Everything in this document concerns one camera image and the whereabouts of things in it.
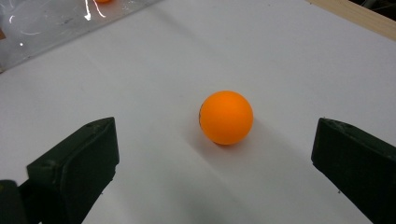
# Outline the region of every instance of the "ping pong ball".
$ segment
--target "ping pong ball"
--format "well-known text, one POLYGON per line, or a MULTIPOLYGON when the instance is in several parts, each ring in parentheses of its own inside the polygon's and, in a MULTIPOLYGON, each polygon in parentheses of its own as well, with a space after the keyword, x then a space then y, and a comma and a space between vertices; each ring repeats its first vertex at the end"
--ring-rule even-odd
POLYGON ((94 1, 97 2, 97 3, 108 3, 111 0, 94 0, 94 1))
POLYGON ((244 139, 253 125, 253 110, 244 96, 234 91, 218 91, 206 98, 199 112, 204 134, 220 145, 244 139))

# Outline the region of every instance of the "orange ball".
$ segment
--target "orange ball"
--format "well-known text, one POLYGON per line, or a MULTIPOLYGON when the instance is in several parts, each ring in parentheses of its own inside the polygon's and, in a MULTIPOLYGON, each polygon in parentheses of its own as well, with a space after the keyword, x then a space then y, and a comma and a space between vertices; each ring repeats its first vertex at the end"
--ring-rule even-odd
POLYGON ((108 3, 108 2, 111 2, 112 0, 93 0, 93 1, 95 1, 97 3, 108 3))
POLYGON ((253 125, 253 110, 241 94, 218 91, 202 104, 199 122, 210 140, 220 145, 232 145, 248 135, 253 125))

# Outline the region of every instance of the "wooden board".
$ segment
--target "wooden board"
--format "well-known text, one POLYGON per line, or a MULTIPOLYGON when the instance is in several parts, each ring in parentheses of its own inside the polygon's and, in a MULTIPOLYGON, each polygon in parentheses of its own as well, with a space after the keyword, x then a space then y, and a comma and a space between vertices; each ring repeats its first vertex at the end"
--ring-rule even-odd
POLYGON ((307 0, 340 17, 396 41, 396 21, 348 0, 307 0))

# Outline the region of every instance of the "white table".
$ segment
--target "white table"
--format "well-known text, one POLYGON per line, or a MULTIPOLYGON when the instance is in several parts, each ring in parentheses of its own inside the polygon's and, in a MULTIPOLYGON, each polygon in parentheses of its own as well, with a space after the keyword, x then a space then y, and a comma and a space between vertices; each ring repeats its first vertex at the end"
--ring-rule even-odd
POLYGON ((318 119, 396 145, 396 44, 300 1, 163 0, 0 75, 0 179, 115 117, 120 165, 84 223, 371 223, 310 160, 318 119), (212 92, 248 138, 202 134, 212 92))

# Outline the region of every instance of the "plastic bag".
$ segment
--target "plastic bag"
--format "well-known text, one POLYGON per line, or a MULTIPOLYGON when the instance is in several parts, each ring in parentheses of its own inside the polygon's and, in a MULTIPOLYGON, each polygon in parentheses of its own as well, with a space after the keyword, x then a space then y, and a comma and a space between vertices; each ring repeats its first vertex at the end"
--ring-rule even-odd
POLYGON ((0 72, 158 1, 1 1, 0 72))

